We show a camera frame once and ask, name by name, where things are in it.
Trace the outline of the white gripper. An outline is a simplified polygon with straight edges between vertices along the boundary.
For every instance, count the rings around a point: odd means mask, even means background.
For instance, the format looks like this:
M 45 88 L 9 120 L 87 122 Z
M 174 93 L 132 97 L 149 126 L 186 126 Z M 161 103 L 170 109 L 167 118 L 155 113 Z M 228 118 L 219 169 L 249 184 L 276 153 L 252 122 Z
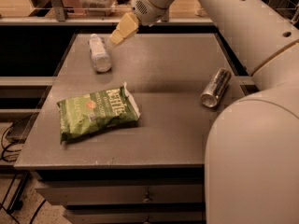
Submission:
M 131 6 L 134 13 L 125 13 L 109 37 L 114 45 L 119 45 L 135 34 L 139 23 L 143 26 L 151 26 L 166 12 L 165 0 L 132 0 Z

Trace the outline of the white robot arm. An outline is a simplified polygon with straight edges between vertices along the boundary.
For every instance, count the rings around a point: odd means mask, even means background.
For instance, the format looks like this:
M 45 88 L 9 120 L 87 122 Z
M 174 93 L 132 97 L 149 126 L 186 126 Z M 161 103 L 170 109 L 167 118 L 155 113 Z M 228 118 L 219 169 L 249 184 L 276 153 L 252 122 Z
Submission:
M 198 0 L 257 91 L 214 121 L 206 224 L 299 224 L 299 32 L 261 0 Z

